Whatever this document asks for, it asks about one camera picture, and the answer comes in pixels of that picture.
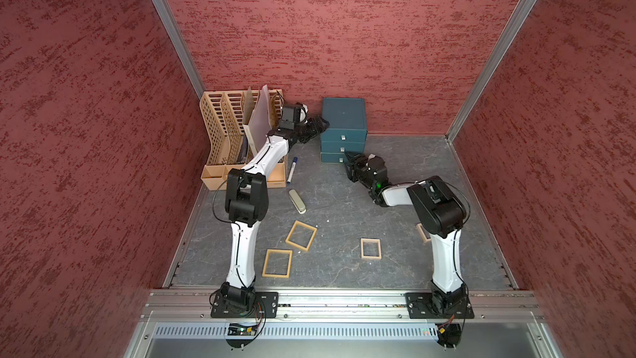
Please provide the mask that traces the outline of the teal three-drawer cabinet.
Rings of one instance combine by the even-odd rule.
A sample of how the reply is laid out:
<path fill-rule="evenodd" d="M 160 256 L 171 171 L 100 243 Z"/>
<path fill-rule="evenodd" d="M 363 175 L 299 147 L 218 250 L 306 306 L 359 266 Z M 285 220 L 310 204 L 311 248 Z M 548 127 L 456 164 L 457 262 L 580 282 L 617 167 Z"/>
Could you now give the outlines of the teal three-drawer cabinet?
<path fill-rule="evenodd" d="M 363 153 L 368 136 L 364 99 L 324 98 L 321 116 L 330 125 L 321 134 L 321 162 L 343 163 L 346 153 Z"/>

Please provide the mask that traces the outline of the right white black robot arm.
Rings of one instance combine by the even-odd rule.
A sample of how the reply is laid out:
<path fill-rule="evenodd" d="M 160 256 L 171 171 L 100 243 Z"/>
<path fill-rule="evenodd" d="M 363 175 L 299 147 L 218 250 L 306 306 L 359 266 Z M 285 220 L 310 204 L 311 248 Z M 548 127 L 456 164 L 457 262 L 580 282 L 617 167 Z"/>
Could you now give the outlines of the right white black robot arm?
<path fill-rule="evenodd" d="M 362 184 L 376 205 L 413 207 L 432 242 L 432 303 L 439 312 L 459 303 L 466 296 L 460 271 L 460 236 L 469 212 L 450 185 L 437 176 L 392 184 L 384 159 L 374 155 L 347 152 L 344 165 L 349 180 Z"/>

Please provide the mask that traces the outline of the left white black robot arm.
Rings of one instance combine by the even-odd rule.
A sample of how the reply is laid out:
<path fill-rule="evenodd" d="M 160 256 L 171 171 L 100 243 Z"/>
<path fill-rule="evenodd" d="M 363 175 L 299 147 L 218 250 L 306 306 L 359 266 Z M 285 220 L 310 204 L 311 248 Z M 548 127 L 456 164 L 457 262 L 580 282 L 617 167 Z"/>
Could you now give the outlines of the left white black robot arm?
<path fill-rule="evenodd" d="M 248 164 L 229 172 L 225 211 L 232 230 L 232 248 L 230 270 L 220 295 L 234 310 L 247 312 L 255 305 L 255 245 L 258 227 L 268 212 L 269 176 L 294 144 L 307 143 L 329 126 L 321 116 L 299 122 L 282 120 L 277 129 L 268 132 L 262 149 Z"/>

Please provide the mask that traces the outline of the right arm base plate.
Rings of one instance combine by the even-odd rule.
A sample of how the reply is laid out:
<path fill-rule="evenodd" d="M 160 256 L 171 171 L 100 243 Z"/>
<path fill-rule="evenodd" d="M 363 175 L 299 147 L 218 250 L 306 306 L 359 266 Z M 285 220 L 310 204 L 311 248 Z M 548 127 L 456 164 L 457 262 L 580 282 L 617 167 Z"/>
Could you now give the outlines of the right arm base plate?
<path fill-rule="evenodd" d="M 406 293 L 406 308 L 411 319 L 474 319 L 468 296 L 457 293 Z"/>

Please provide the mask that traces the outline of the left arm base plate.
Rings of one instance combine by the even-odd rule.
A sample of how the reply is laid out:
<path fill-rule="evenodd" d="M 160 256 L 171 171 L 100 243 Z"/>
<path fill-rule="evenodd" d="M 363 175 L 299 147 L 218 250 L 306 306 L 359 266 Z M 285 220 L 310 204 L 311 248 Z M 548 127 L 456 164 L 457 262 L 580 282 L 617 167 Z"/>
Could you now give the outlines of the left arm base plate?
<path fill-rule="evenodd" d="M 210 300 L 211 318 L 272 319 L 278 312 L 279 293 L 242 291 L 230 296 L 218 291 Z"/>

